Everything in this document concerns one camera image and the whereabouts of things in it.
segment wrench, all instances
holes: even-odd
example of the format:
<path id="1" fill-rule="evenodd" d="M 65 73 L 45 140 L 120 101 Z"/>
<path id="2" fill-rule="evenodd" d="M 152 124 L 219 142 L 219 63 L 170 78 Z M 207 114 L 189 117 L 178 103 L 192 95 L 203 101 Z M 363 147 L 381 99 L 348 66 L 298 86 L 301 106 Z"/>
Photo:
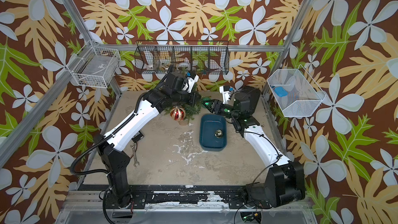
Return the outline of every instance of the wrench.
<path id="1" fill-rule="evenodd" d="M 135 147 L 136 147 L 136 143 L 133 142 L 132 145 L 130 145 L 130 147 L 132 148 L 132 157 L 134 157 L 134 167 L 137 167 L 137 165 L 140 165 L 140 163 L 137 161 L 137 154 L 135 153 Z"/>

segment christmas ornament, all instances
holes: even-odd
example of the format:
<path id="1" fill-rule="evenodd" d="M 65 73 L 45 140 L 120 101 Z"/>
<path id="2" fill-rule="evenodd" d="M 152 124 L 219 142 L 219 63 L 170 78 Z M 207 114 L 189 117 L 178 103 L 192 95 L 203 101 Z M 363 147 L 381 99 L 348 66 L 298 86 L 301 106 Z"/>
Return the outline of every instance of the christmas ornament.
<path id="1" fill-rule="evenodd" d="M 175 121 L 181 121 L 185 118 L 185 109 L 183 107 L 173 107 L 170 116 L 175 120 Z"/>

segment black wire basket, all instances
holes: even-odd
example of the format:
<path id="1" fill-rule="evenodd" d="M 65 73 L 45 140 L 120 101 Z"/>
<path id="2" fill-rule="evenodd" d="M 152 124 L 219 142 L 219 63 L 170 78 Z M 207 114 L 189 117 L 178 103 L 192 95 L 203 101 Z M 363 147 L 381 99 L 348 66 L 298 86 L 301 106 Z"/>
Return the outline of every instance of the black wire basket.
<path id="1" fill-rule="evenodd" d="M 228 41 L 184 41 L 178 44 L 167 40 L 169 45 L 156 41 L 138 40 L 135 50 L 135 66 L 139 74 L 181 73 L 193 70 L 197 74 L 227 74 L 229 71 Z"/>

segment wire basket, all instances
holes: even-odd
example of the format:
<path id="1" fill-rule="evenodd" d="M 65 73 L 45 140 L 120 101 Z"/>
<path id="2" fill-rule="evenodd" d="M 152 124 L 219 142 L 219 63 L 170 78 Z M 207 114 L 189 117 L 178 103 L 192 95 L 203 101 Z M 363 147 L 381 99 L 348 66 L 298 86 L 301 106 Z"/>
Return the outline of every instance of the wire basket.
<path id="1" fill-rule="evenodd" d="M 70 70 L 79 86 L 107 88 L 119 66 L 120 54 L 116 49 L 86 45 L 80 61 Z"/>
<path id="2" fill-rule="evenodd" d="M 304 71 L 305 75 L 299 69 L 278 69 L 267 79 L 285 117 L 310 117 L 326 97 L 314 78 Z"/>
<path id="3" fill-rule="evenodd" d="M 174 71 L 196 71 L 197 74 L 227 74 L 229 71 L 228 42 L 202 41 L 202 44 L 159 45 L 148 41 L 137 41 L 135 50 L 136 71 L 142 73 L 167 73 L 173 64 Z"/>

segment white wire basket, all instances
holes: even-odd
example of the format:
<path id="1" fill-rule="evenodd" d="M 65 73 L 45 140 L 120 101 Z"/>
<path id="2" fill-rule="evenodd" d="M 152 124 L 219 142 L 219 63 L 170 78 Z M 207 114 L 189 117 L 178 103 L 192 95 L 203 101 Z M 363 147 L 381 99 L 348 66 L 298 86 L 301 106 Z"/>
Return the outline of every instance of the white wire basket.
<path id="1" fill-rule="evenodd" d="M 299 69 L 278 69 L 267 79 L 285 117 L 310 117 L 326 98 L 314 78 L 303 70 L 305 73 Z"/>
<path id="2" fill-rule="evenodd" d="M 89 50 L 82 57 L 77 56 L 80 61 L 70 69 L 70 73 L 79 86 L 107 88 L 119 67 L 119 51 L 91 43 L 86 47 Z"/>

